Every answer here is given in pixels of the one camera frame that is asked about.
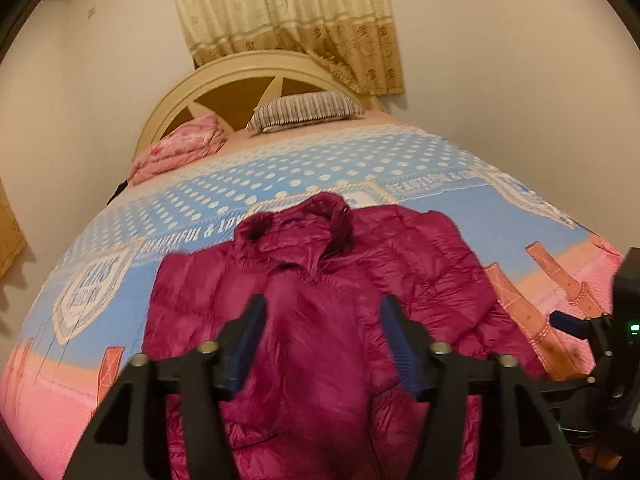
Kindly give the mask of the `magenta puffer jacket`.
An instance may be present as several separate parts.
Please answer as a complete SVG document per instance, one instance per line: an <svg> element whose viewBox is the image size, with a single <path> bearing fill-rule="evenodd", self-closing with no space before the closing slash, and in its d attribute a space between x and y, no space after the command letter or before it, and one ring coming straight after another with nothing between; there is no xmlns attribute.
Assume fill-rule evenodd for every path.
<svg viewBox="0 0 640 480"><path fill-rule="evenodd" d="M181 356L248 298L267 301L247 381L222 418L244 479L401 479L426 415L399 383L378 317L393 295L457 352L516 356L546 372L454 222L399 205L352 209L320 193L260 212L232 240L170 254L151 292L143 351Z"/></svg>

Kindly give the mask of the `blue pink patterned bed blanket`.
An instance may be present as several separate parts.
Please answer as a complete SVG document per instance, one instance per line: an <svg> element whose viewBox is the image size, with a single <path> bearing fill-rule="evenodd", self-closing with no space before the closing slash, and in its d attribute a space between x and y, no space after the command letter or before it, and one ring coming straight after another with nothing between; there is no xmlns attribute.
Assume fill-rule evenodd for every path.
<svg viewBox="0 0 640 480"><path fill-rule="evenodd" d="M322 190L354 208L446 214L550 375L593 368L588 344L548 317L607 311L622 256L510 174L380 112L256 138L238 131L216 155L122 192L44 282L1 376L2 416L41 477L62 477L96 404L140 349L163 256L224 242L245 217Z"/></svg>

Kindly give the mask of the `side beige gold curtain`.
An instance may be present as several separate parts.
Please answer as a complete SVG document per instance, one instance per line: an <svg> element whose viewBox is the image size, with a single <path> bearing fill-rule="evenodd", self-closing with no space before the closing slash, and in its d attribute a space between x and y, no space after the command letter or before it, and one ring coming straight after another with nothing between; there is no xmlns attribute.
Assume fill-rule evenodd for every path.
<svg viewBox="0 0 640 480"><path fill-rule="evenodd" d="M26 238L0 183L0 278L12 268L25 247Z"/></svg>

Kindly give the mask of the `folded pink blanket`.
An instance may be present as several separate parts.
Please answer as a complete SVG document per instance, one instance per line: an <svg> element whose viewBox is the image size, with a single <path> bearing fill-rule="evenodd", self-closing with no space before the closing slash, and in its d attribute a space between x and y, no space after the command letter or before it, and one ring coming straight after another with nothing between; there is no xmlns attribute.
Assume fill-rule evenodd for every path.
<svg viewBox="0 0 640 480"><path fill-rule="evenodd" d="M128 174L128 184L138 185L160 174L216 154L227 135L215 113L185 122L136 157Z"/></svg>

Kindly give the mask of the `grey striped pillow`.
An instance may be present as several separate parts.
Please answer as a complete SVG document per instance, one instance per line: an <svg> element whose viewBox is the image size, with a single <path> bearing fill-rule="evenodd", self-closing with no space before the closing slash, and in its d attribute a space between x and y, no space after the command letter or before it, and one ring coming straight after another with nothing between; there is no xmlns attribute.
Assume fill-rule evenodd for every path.
<svg viewBox="0 0 640 480"><path fill-rule="evenodd" d="M307 92L282 96L256 107L246 130L257 134L363 117L366 113L367 110L361 104L341 92Z"/></svg>

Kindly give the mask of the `cream arched wooden headboard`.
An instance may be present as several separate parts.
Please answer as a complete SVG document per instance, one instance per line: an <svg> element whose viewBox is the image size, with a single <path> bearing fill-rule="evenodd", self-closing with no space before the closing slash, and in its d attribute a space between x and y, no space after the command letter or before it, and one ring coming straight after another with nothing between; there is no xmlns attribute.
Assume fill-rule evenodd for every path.
<svg viewBox="0 0 640 480"><path fill-rule="evenodd" d="M195 117L214 113L227 130L241 130L258 106L281 96L323 90L342 92L367 110L384 108L375 96L347 89L303 53L261 50L221 58L198 68L160 100L141 131L134 156Z"/></svg>

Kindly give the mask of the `beige gold window curtain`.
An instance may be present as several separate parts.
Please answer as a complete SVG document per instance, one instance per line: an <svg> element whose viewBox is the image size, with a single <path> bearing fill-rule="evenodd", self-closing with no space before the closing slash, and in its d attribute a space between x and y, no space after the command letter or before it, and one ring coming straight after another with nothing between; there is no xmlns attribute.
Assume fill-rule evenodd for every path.
<svg viewBox="0 0 640 480"><path fill-rule="evenodd" d="M405 91L390 0L175 0L196 66L254 50L310 56L352 92Z"/></svg>

